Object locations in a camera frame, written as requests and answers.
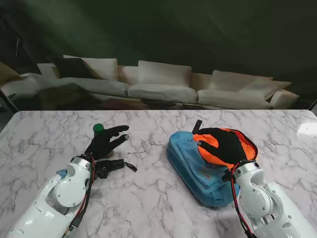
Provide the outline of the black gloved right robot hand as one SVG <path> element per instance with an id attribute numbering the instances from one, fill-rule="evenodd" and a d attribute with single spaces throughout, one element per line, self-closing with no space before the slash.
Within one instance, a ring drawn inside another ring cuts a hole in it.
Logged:
<path id="1" fill-rule="evenodd" d="M 247 156 L 241 145 L 238 136 L 231 131 L 225 131 L 220 128 L 201 129 L 200 134 L 210 134 L 218 142 L 218 147 L 214 147 L 205 141 L 200 140 L 199 146 L 216 156 L 222 162 L 228 164 L 237 164 L 240 161 L 247 160 Z"/>

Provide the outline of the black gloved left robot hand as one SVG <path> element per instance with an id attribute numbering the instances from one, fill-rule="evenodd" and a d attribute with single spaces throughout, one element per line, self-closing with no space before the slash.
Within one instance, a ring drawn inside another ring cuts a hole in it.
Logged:
<path id="1" fill-rule="evenodd" d="M 91 155 L 95 160 L 105 158 L 112 150 L 129 138 L 128 134 L 119 135 L 128 129 L 129 126 L 120 125 L 98 132 L 86 149 L 84 155 L 87 157 Z"/>

